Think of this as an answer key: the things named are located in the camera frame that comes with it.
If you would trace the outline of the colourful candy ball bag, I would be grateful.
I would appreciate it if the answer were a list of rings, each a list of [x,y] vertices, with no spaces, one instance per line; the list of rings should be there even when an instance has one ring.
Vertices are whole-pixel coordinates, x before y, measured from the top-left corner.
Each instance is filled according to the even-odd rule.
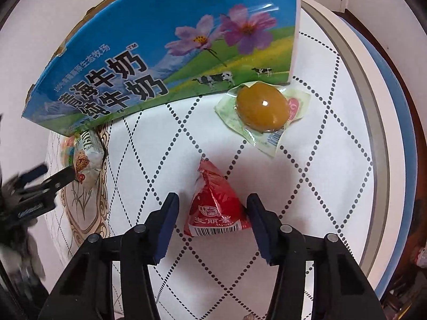
[[[75,137],[65,137],[61,141],[60,158],[64,167],[74,165],[74,140]]]

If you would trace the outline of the white cookie packet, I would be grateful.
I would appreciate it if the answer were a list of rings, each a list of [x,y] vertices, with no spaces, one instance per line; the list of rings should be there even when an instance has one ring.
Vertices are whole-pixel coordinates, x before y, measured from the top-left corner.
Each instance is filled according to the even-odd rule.
[[[89,190],[96,185],[103,161],[104,146],[95,131],[87,130],[74,138],[75,176],[85,189]]]

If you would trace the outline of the small red pyramid snack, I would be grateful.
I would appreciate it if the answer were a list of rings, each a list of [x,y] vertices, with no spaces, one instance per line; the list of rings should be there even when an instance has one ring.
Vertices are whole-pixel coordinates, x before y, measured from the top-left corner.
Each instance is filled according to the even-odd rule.
[[[200,237],[250,227],[245,207],[235,190],[211,161],[202,158],[184,233]]]

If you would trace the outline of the white floral quilted blanket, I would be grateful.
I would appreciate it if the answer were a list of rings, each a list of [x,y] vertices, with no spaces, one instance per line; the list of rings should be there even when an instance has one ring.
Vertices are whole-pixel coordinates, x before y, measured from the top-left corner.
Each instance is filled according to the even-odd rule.
[[[106,126],[107,157],[98,187],[67,186],[47,224],[69,262],[94,232],[120,235],[144,222],[171,191],[180,215],[166,256],[150,268],[162,319],[266,317],[276,269],[261,258],[252,231],[191,238],[183,228],[202,158],[241,201],[265,207],[301,233],[334,233],[376,287],[388,264],[380,248],[389,208],[389,171],[375,94],[361,74],[356,35],[335,14],[304,1],[298,60],[290,88],[308,93],[305,116],[274,136],[269,156],[229,129],[214,108],[219,95],[177,101]]]

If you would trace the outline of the cardboard milk box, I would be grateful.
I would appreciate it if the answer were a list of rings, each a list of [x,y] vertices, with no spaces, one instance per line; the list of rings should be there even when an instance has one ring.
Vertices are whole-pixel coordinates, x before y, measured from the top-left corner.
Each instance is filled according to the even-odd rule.
[[[64,136],[246,82],[290,81],[300,0],[103,0],[30,88],[22,115]]]

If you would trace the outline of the packaged brown marinated egg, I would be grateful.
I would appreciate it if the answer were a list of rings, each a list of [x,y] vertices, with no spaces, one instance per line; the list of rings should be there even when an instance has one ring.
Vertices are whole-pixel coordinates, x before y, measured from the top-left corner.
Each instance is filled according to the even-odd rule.
[[[273,157],[284,131],[305,116],[310,99],[302,90],[257,81],[229,90],[214,111],[228,128]]]

